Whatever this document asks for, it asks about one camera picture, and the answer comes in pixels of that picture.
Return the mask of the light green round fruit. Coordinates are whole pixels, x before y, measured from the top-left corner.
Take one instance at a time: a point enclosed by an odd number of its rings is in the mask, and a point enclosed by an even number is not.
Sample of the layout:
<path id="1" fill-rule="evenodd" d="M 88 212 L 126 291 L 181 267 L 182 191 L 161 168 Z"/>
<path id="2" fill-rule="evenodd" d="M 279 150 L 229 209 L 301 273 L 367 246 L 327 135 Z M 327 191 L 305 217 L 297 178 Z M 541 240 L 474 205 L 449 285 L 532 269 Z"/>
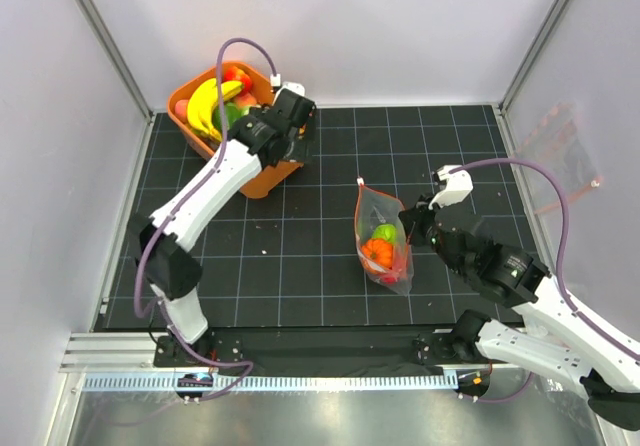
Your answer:
<path id="1" fill-rule="evenodd" d="M 388 242 L 389 244 L 394 245 L 397 240 L 397 229 L 393 224 L 390 223 L 380 224 L 374 229 L 371 238 L 381 239 Z"/>

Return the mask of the clear zip bag red zipper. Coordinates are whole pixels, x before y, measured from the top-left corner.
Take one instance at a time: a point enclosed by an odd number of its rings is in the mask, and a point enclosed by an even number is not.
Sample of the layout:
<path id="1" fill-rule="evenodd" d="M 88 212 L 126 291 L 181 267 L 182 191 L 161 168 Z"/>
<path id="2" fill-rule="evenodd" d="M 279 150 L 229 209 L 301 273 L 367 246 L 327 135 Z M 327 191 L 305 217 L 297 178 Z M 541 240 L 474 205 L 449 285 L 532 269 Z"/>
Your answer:
<path id="1" fill-rule="evenodd" d="M 367 277 L 374 283 L 388 288 L 395 294 L 408 296 L 412 289 L 412 281 L 409 287 L 383 285 L 380 282 L 380 276 L 389 269 L 376 265 L 372 260 L 366 258 L 361 251 L 361 247 L 371 239 L 371 235 L 378 225 L 390 223 L 397 229 L 397 240 L 393 245 L 393 259 L 397 254 L 410 253 L 412 256 L 411 246 L 399 219 L 399 213 L 404 209 L 404 205 L 398 198 L 370 188 L 362 177 L 357 178 L 356 184 L 358 186 L 358 198 L 354 215 L 354 236 L 356 252 L 361 266 Z"/>

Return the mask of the orange plastic basket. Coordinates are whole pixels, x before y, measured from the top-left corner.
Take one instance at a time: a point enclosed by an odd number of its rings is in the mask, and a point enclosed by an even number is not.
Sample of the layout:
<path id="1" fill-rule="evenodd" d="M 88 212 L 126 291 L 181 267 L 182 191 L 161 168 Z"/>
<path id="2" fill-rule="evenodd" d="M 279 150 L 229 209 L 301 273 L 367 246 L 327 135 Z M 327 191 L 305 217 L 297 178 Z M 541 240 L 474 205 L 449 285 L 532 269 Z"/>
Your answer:
<path id="1" fill-rule="evenodd" d="M 225 60 L 223 71 L 231 66 L 237 66 L 244 70 L 252 79 L 254 85 L 252 94 L 260 103 L 272 103 L 274 94 L 271 91 L 269 75 L 265 75 L 262 70 L 257 70 L 249 64 L 241 61 Z M 200 75 L 189 80 L 184 85 L 177 88 L 167 99 L 167 110 L 171 120 L 180 128 L 181 133 L 188 145 L 197 155 L 208 161 L 216 152 L 218 145 L 211 146 L 198 134 L 194 133 L 186 121 L 182 121 L 175 112 L 175 106 L 180 100 L 189 100 L 197 88 L 206 80 L 216 77 L 216 66 L 202 72 Z M 261 199 L 281 183 L 287 176 L 300 168 L 300 162 L 281 161 L 277 166 L 268 166 L 258 176 L 245 184 L 240 192 L 249 199 Z"/>

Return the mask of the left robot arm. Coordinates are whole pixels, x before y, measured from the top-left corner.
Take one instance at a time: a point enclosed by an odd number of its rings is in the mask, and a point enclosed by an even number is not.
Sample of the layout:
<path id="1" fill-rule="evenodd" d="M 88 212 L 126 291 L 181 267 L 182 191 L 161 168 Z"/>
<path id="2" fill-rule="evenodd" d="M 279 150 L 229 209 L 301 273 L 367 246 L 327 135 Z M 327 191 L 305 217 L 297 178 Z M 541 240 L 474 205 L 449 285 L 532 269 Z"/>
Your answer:
<path id="1" fill-rule="evenodd" d="M 169 202 L 151 215 L 134 214 L 127 225 L 137 266 L 134 312 L 144 317 L 144 285 L 163 306 L 176 352 L 190 366 L 208 361 L 212 352 L 204 336 L 209 323 L 196 287 L 202 267 L 191 250 L 209 222 L 247 183 L 265 169 L 302 162 L 315 136 L 316 104 L 299 83 L 287 82 L 270 106 L 253 108 L 234 122 L 205 166 Z"/>

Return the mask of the small orange pumpkin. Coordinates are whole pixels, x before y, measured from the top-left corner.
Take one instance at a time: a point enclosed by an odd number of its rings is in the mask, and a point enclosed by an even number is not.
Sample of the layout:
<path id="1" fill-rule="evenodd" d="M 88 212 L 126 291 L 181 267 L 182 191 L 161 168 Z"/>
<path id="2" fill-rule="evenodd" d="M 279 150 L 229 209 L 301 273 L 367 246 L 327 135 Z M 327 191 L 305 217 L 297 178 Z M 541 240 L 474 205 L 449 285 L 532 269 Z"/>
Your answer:
<path id="1" fill-rule="evenodd" d="M 393 265 L 394 246 L 382 238 L 371 238 L 362 247 L 364 256 L 376 265 L 390 269 Z"/>

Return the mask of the red bell pepper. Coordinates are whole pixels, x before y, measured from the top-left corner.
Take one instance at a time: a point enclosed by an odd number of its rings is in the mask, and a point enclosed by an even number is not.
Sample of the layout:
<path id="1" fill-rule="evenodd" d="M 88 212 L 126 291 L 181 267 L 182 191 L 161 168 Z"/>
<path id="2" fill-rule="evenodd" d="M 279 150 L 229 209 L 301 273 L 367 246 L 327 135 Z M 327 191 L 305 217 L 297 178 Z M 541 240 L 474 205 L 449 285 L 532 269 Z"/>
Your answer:
<path id="1" fill-rule="evenodd" d="M 413 262 L 410 253 L 394 256 L 392 267 L 380 276 L 380 282 L 385 286 L 406 286 L 411 285 L 413 278 Z"/>

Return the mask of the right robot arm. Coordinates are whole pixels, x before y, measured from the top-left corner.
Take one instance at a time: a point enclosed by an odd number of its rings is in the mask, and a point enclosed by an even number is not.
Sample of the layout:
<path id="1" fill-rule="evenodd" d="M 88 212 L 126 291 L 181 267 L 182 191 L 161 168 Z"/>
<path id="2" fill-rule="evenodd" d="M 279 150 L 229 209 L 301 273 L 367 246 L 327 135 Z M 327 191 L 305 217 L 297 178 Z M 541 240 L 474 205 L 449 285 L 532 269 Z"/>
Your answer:
<path id="1" fill-rule="evenodd" d="M 525 250 L 497 242 L 484 219 L 454 207 L 431 207 L 425 197 L 398 215 L 412 246 L 427 246 L 482 298 L 539 322 L 555 342 L 522 333 L 488 315 L 467 310 L 437 342 L 462 362 L 512 363 L 552 379 L 585 399 L 602 419 L 628 431 L 639 428 L 639 362 L 612 345 L 630 337 L 604 320 L 590 328 L 585 307 L 562 297 L 559 280 Z"/>

